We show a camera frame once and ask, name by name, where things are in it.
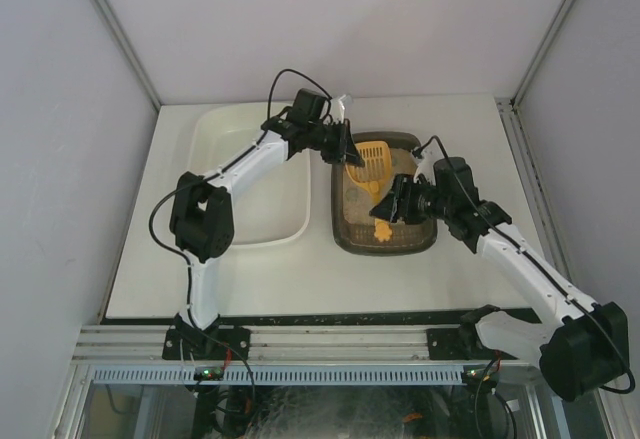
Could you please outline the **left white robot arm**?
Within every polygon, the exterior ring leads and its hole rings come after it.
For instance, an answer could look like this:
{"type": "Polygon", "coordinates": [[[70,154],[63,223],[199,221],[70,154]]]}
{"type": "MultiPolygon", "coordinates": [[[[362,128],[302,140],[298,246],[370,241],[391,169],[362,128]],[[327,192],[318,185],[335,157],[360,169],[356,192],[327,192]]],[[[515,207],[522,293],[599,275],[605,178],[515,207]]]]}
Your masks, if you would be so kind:
{"type": "Polygon", "coordinates": [[[220,317],[218,262],[233,242],[234,205],[263,176],[306,150],[328,164],[362,167],[346,118],[348,95],[327,98],[309,89],[260,125],[243,151],[205,175],[184,173],[178,181],[169,229],[188,267],[182,320],[205,330],[220,317]]]}

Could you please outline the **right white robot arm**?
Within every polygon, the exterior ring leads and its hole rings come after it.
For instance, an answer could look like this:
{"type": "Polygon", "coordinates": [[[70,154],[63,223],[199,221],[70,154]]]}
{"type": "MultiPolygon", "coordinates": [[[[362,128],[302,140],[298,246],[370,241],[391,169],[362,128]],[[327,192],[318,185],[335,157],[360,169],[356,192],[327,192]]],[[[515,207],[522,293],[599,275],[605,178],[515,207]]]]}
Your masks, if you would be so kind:
{"type": "Polygon", "coordinates": [[[434,179],[395,176],[387,195],[370,211],[390,223],[442,221],[472,253],[498,268],[538,320],[529,323],[487,305],[473,312],[468,332],[483,348],[536,367],[560,398],[574,401],[626,376],[619,394],[634,391],[628,319],[614,302],[600,304],[570,283],[526,241],[511,217],[480,198],[473,173],[461,157],[433,165],[434,179]]]}

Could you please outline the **yellow litter scoop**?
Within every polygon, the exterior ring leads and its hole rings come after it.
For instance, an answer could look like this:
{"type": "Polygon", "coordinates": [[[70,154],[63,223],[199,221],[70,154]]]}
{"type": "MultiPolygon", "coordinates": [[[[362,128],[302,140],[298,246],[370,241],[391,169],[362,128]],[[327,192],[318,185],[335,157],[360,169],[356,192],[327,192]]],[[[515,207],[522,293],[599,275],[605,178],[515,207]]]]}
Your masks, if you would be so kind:
{"type": "Polygon", "coordinates": [[[356,168],[346,165],[346,177],[350,181],[347,187],[358,190],[358,198],[347,200],[346,217],[358,226],[372,227],[370,234],[377,243],[389,242],[393,231],[388,222],[365,217],[365,206],[373,208],[381,199],[393,172],[392,155],[388,144],[382,140],[359,142],[356,145],[365,166],[356,168]]]}

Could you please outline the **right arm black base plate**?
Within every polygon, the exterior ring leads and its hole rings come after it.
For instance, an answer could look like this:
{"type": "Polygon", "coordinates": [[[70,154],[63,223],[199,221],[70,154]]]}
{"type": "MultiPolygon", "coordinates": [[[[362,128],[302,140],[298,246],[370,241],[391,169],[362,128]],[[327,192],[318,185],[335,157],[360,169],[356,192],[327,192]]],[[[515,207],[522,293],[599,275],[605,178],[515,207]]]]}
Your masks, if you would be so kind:
{"type": "Polygon", "coordinates": [[[435,361],[484,360],[497,355],[483,345],[476,331],[478,322],[499,309],[483,307],[463,314],[457,325],[429,328],[426,331],[429,358],[435,361]]]}

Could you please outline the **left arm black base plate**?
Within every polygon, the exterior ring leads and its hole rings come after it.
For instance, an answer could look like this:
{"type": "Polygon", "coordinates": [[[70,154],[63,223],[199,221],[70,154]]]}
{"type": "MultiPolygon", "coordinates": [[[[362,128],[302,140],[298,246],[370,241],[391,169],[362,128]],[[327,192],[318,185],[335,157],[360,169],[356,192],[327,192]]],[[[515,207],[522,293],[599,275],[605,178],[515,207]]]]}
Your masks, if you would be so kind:
{"type": "Polygon", "coordinates": [[[214,324],[202,331],[177,314],[166,332],[162,358],[167,361],[247,359],[250,342],[251,331],[247,328],[214,324]]]}

